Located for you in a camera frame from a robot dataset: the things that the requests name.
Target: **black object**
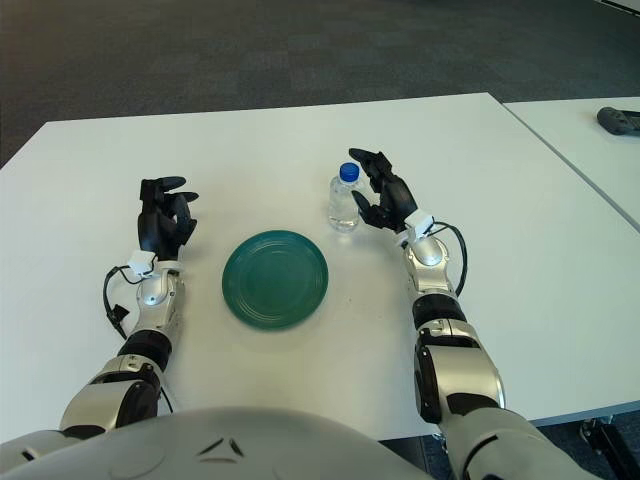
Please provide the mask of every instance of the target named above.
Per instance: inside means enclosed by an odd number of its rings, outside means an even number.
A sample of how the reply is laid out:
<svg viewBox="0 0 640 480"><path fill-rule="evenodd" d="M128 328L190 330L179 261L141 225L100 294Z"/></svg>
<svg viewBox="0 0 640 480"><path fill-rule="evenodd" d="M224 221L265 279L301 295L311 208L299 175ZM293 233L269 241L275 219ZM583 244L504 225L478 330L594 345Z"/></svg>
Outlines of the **black object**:
<svg viewBox="0 0 640 480"><path fill-rule="evenodd" d="M423 295L413 302L413 323L416 329L424 323L439 318L467 321L458 301L442 293Z"/></svg>
<svg viewBox="0 0 640 480"><path fill-rule="evenodd" d="M438 380L431 352L427 347L416 350L413 364L418 413L425 422L438 424L442 421L442 409L438 399Z"/></svg>
<svg viewBox="0 0 640 480"><path fill-rule="evenodd" d="M580 434L596 453L603 453L620 480L638 480L640 466L616 426L600 419L586 420Z"/></svg>
<svg viewBox="0 0 640 480"><path fill-rule="evenodd" d="M164 401L167 402L167 408L169 409L169 413L173 413L173 405L171 405L171 402L169 401L169 396L167 395L167 392L164 391L164 388L160 387L160 393L162 393L162 396L164 397Z"/></svg>
<svg viewBox="0 0 640 480"><path fill-rule="evenodd" d="M480 348L478 342L469 337L452 335L433 337L431 336L431 332L426 328L420 330L418 333L418 349L428 345L437 345L440 347Z"/></svg>
<svg viewBox="0 0 640 480"><path fill-rule="evenodd" d="M163 177L142 180L140 200L142 213L138 216L140 248L154 252L158 260L177 260L178 249L185 245L196 228L188 202L198 198L197 193L167 193L186 183L183 177Z"/></svg>
<svg viewBox="0 0 640 480"><path fill-rule="evenodd" d="M158 414L158 394L153 385L136 382L125 393L118 411L116 428L139 422Z"/></svg>
<svg viewBox="0 0 640 480"><path fill-rule="evenodd" d="M360 192L352 192L362 220L373 227L389 228L396 233L403 231L405 219L418 208L407 184L391 173L391 163L382 152L350 148L349 155L362 165L371 188L380 194L380 205L370 205Z"/></svg>
<svg viewBox="0 0 640 480"><path fill-rule="evenodd" d="M213 450L214 448L216 448L218 445L220 445L222 442L224 442L224 438L219 438L218 440L216 440L215 442L213 442L211 445L209 445L208 447L204 447L202 450L200 450L197 455L204 455L205 453L209 453L211 450Z"/></svg>
<svg viewBox="0 0 640 480"><path fill-rule="evenodd" d="M121 271L121 268L122 267L113 267L104 277L104 283L102 285L102 302L104 303L104 309L107 312L107 318L109 319L109 322L111 323L113 328L115 328L116 331L120 334L120 336L126 339L127 336L122 329L121 323L124 317L129 314L129 310L121 305L116 305L115 307L111 308L111 305L109 305L109 298L107 297L107 287L109 286L109 281L116 273Z"/></svg>
<svg viewBox="0 0 640 480"><path fill-rule="evenodd" d="M479 408L500 408L493 398L475 393L452 393L447 396L451 413L466 415Z"/></svg>
<svg viewBox="0 0 640 480"><path fill-rule="evenodd" d="M73 427L69 427L60 433L62 433L62 435L64 435L66 438L77 438L78 440L87 440L91 437L95 437L104 432L106 432L106 430L97 425L74 425Z"/></svg>
<svg viewBox="0 0 640 480"><path fill-rule="evenodd" d="M150 363L144 363L138 372L120 371L105 373L96 377L91 384L126 382L129 380L141 380L146 382L151 385L158 394L160 394L160 378Z"/></svg>
<svg viewBox="0 0 640 480"><path fill-rule="evenodd" d="M464 237L462 236L462 232L458 230L458 227L454 225L449 225L445 222L433 222L434 225L441 225L442 228L438 229L437 232L429 233L428 236L435 235L438 232L446 230L447 228L453 232L453 234L458 239L458 243L460 244L460 252L462 253L462 271L460 272L460 280L458 281L458 286L456 287L456 295L459 297L464 289L464 284L467 281L467 269L469 267L469 255L467 253L467 244L464 241Z"/></svg>
<svg viewBox="0 0 640 480"><path fill-rule="evenodd" d="M640 131L640 112L604 107L598 112L598 123L613 135L625 135Z"/></svg>
<svg viewBox="0 0 640 480"><path fill-rule="evenodd" d="M140 330L127 338L118 355L142 355L156 362L164 372L171 355L171 342L160 332Z"/></svg>
<svg viewBox="0 0 640 480"><path fill-rule="evenodd" d="M476 456L476 454L482 450L484 447L486 447L487 445L489 445L491 442L495 442L498 439L497 435L491 435L489 438L485 438L484 440L482 440L481 442L478 442L469 452L469 454L467 455L467 459L464 461L464 466L462 467L462 471L463 471L463 478L464 480L470 480L471 477L469 476L469 465L471 465L471 460L473 460L473 457ZM500 477L496 477L493 474L488 474L485 475L482 480L503 480Z"/></svg>

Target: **gray carpet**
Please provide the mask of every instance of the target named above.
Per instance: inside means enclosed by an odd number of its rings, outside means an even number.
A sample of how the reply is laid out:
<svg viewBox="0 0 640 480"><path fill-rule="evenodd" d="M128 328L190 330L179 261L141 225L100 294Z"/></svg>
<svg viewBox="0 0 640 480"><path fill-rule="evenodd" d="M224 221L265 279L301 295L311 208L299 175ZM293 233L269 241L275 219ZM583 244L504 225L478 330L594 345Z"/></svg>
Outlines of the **gray carpet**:
<svg viewBox="0 0 640 480"><path fill-rule="evenodd" d="M0 2L0 165L50 120L640 94L640 19L591 0Z"/></svg>
<svg viewBox="0 0 640 480"><path fill-rule="evenodd" d="M540 431L588 472L605 480L616 480L606 458L593 453L579 436L580 423L541 427ZM636 459L640 461L640 411L618 415L613 423L618 427ZM443 453L440 443L433 437L389 440L382 444L418 468L429 472L435 480L448 480L451 475L447 456Z"/></svg>

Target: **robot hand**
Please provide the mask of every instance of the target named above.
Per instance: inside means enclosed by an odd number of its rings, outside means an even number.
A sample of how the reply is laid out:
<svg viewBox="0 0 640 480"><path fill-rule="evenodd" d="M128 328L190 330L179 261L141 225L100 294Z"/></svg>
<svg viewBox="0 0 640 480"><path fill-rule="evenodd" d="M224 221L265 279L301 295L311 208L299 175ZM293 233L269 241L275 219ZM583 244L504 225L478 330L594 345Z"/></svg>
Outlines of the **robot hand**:
<svg viewBox="0 0 640 480"><path fill-rule="evenodd" d="M138 216L140 249L154 252L159 261L177 260L180 246L185 245L196 228L188 202L197 193L167 193L186 183L183 177L163 177L142 180L140 200L142 213Z"/></svg>
<svg viewBox="0 0 640 480"><path fill-rule="evenodd" d="M391 163L382 152L350 148L349 155L362 165L371 179L371 188L380 194L380 205L370 205L361 193L352 192L362 220L376 228L388 228L396 233L403 231L406 218L418 209L407 184L391 173Z"/></svg>

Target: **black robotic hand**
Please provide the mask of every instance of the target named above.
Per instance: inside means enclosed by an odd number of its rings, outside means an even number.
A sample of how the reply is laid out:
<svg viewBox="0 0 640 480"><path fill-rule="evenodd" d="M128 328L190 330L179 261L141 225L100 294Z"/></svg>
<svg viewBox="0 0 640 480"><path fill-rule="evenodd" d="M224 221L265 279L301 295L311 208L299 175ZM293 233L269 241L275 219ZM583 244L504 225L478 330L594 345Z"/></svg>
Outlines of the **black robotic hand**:
<svg viewBox="0 0 640 480"><path fill-rule="evenodd" d="M640 132L640 112L604 107L598 112L597 118L598 123L612 135Z"/></svg>
<svg viewBox="0 0 640 480"><path fill-rule="evenodd" d="M373 227L388 228L396 233L403 231L404 220L418 208L407 184L391 173L391 163L382 152L350 148L349 155L362 165L371 179L371 188L380 194L380 205L370 205L361 193L352 192L362 220Z"/></svg>
<svg viewBox="0 0 640 480"><path fill-rule="evenodd" d="M177 260L178 250L185 245L196 228L188 202L198 198L197 193L167 193L186 183L183 177L163 177L142 180L140 200L142 213L138 216L140 248L154 252L158 260Z"/></svg>

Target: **black cable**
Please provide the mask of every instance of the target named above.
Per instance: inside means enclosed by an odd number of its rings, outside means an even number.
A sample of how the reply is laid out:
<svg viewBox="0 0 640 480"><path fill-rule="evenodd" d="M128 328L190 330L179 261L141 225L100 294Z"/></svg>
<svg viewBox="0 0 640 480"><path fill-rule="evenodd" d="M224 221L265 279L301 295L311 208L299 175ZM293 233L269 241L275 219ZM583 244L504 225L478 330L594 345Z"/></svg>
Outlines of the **black cable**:
<svg viewBox="0 0 640 480"><path fill-rule="evenodd" d="M124 270L126 270L127 268L131 268L129 265L123 265L122 267L118 267L118 271L120 272L120 275L122 275L122 278L125 279L125 281L129 284L129 285L137 285L139 284L142 280L144 280L144 278L141 278L140 280L138 280L137 282L132 282L131 280L129 280L127 278L127 276L124 274Z"/></svg>
<svg viewBox="0 0 640 480"><path fill-rule="evenodd" d="M460 296L462 293L462 289L464 288L464 284L467 281L467 267L468 267L468 254L467 254L467 244L464 241L464 237L460 230L454 225L450 225L445 222L433 222L434 225L440 225L442 228L439 228L435 232L429 232L427 236L435 235L436 233L442 232L447 228L453 232L453 234L458 239L458 243L460 244L460 251L462 252L462 271L460 272L460 281L458 282L458 286L456 287L456 295Z"/></svg>
<svg viewBox="0 0 640 480"><path fill-rule="evenodd" d="M167 407L169 407L169 412L173 413L173 406L171 405L171 402L169 401L169 397L167 396L167 392L164 391L164 387L160 387L160 392L162 393L162 396L164 397L164 400L167 402Z"/></svg>
<svg viewBox="0 0 640 480"><path fill-rule="evenodd" d="M120 267L113 267L111 270L109 270L107 275L104 277L104 284L102 286L102 302L104 303L104 309L107 312L107 318L109 319L109 322L111 322L111 325L113 325L113 328L116 329L116 331L120 334L120 336L124 340L126 340L127 336L125 335L124 330L122 329L122 325L120 325L120 319L116 315L116 312L111 308L111 305L109 305L109 298L107 297L107 287L109 286L109 281L119 271L120 271Z"/></svg>
<svg viewBox="0 0 640 480"><path fill-rule="evenodd" d="M153 258L151 259L151 270L149 270L148 272L144 272L143 275L146 275L148 273L153 272L153 270L155 269L155 260L156 260L156 258L158 258L158 255L154 255L153 256ZM124 273L124 271L126 269L128 269L128 268L131 268L131 267L129 265L122 265L120 267L113 267L111 270L109 270L109 272L105 276L104 285L102 287L102 302L104 303L104 309L107 312L107 318L109 319L109 322L111 322L111 325L113 325L113 328L116 329L116 331L120 334L120 336L124 340L127 339L127 336L124 333L124 330L122 329L121 322L122 322L122 319L124 318L124 316L129 312L127 312L126 309L124 309L123 307L120 307L119 305L116 305L115 309L111 308L111 305L109 305L109 298L107 297L107 288L109 287L109 281L118 272L120 273L120 275L122 275L122 278L124 278L124 280L129 285L138 285L140 282L145 280L144 278L141 278L137 282L132 282L131 280L129 280L129 278L127 278L127 276Z"/></svg>

